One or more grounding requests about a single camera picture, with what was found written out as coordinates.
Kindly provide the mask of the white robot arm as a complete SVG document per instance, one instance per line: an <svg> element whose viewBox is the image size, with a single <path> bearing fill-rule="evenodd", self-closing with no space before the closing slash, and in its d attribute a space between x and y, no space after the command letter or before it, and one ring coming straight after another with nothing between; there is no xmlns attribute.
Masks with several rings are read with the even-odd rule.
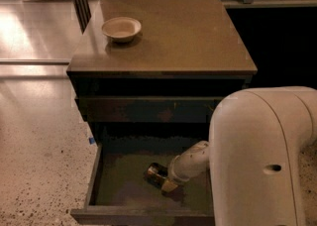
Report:
<svg viewBox="0 0 317 226"><path fill-rule="evenodd" d="M216 226L306 226L298 157L316 140L316 89L240 90L216 107L209 140L170 162L162 189L210 170Z"/></svg>

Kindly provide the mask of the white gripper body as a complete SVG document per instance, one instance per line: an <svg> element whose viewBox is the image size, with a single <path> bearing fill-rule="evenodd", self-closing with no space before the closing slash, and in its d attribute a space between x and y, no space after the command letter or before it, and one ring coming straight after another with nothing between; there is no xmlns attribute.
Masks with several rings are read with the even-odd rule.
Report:
<svg viewBox="0 0 317 226"><path fill-rule="evenodd" d="M176 156L171 160L167 168L168 178L181 184L191 179L190 159L187 156Z"/></svg>

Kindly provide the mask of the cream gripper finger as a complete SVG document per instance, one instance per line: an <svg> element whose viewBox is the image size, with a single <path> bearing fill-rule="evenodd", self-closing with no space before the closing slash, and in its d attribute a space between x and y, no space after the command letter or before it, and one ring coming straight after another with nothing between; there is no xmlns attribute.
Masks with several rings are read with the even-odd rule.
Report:
<svg viewBox="0 0 317 226"><path fill-rule="evenodd" d="M161 186L161 191L162 192L172 192L175 189L177 189L178 187L179 187L178 182L176 182L172 179L166 178Z"/></svg>

